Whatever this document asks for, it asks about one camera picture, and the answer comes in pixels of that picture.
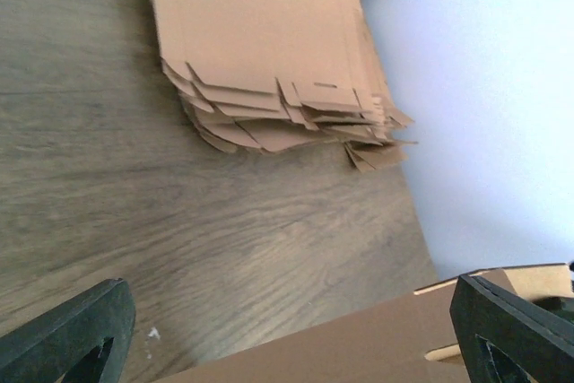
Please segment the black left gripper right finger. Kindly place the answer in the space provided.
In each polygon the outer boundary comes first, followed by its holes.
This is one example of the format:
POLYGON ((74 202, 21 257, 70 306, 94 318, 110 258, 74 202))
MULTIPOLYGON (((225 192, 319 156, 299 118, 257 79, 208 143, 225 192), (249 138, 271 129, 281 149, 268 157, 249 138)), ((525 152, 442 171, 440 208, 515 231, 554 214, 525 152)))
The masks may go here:
POLYGON ((573 299, 524 300, 462 275, 449 309, 472 382, 573 380, 573 299))

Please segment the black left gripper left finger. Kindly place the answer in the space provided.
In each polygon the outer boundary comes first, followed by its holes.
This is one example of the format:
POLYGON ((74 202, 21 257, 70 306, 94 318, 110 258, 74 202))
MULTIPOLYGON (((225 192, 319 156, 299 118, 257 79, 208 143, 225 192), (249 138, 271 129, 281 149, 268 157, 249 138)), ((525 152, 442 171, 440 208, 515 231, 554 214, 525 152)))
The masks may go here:
POLYGON ((3 382, 118 382, 135 329, 127 281, 104 280, 1 337, 3 382))

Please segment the cardboard box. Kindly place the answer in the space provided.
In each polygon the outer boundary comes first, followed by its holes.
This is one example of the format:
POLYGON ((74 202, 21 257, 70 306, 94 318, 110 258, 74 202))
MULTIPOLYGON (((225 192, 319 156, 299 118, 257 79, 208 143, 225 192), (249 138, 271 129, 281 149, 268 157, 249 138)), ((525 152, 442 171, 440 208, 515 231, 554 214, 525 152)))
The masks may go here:
MULTIPOLYGON (((481 276, 533 302, 573 299, 566 264, 481 269, 481 276)), ((449 309, 457 278, 211 361, 176 382, 472 382, 449 309)))

